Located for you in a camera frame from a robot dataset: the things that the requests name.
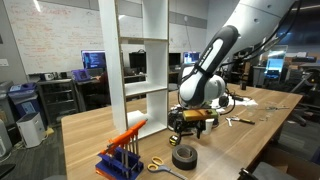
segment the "computer monitor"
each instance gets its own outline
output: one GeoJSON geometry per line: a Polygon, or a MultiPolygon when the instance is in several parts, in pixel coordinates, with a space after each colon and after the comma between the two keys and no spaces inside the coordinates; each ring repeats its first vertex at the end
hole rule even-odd
{"type": "Polygon", "coordinates": [[[138,72],[147,72],[146,53],[129,53],[130,68],[137,68],[138,72]]]}
{"type": "Polygon", "coordinates": [[[82,50],[83,67],[85,69],[106,69],[106,55],[102,50],[82,50]]]}
{"type": "Polygon", "coordinates": [[[181,53],[169,53],[169,66],[176,66],[181,64],[181,53]]]}
{"type": "Polygon", "coordinates": [[[200,58],[200,52],[184,52],[183,63],[196,63],[200,58]]]}

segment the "whiteboard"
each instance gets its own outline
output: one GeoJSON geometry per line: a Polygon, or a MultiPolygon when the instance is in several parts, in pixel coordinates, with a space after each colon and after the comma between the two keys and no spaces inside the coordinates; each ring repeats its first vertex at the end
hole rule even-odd
{"type": "Polygon", "coordinates": [[[4,0],[26,74],[82,69],[81,50],[104,50],[99,11],[4,0]]]}

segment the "trash can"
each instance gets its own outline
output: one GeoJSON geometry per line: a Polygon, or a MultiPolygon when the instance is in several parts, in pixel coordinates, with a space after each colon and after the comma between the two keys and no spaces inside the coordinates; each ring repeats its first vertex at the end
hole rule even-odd
{"type": "Polygon", "coordinates": [[[0,82],[0,119],[5,126],[15,124],[19,119],[14,104],[8,97],[8,91],[13,86],[12,81],[0,82]]]}
{"type": "Polygon", "coordinates": [[[46,129],[48,123],[40,106],[36,88],[36,83],[14,85],[11,86],[8,95],[16,106],[20,118],[26,114],[39,112],[42,118],[43,125],[46,129]]]}

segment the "shelf board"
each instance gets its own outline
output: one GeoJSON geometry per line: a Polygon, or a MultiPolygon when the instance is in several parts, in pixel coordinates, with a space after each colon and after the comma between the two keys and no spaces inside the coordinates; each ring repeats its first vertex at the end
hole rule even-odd
{"type": "Polygon", "coordinates": [[[168,89],[166,86],[160,86],[147,81],[125,84],[126,97],[162,91],[166,89],[168,89]]]}
{"type": "Polygon", "coordinates": [[[64,90],[64,91],[57,91],[57,92],[43,93],[43,95],[61,94],[61,93],[68,93],[68,92],[72,92],[72,90],[64,90]]]}
{"type": "Polygon", "coordinates": [[[152,118],[148,114],[143,114],[140,111],[129,112],[127,115],[129,128],[140,120],[148,119],[147,123],[139,129],[139,139],[167,128],[166,124],[162,124],[159,120],[152,118]]]}
{"type": "Polygon", "coordinates": [[[47,103],[48,106],[50,105],[57,105],[57,104],[63,104],[63,103],[69,103],[69,102],[74,102],[74,100],[66,100],[66,101],[59,101],[59,102],[54,102],[54,103],[47,103]]]}
{"type": "Polygon", "coordinates": [[[145,44],[146,42],[168,42],[167,39],[120,37],[121,44],[145,44]]]}

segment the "gray cabinet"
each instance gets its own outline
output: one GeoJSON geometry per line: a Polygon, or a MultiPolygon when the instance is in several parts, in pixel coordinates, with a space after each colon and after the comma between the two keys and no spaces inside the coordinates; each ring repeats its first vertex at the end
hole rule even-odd
{"type": "Polygon", "coordinates": [[[79,112],[71,79],[43,81],[37,85],[50,127],[59,125],[62,117],[79,112]]]}

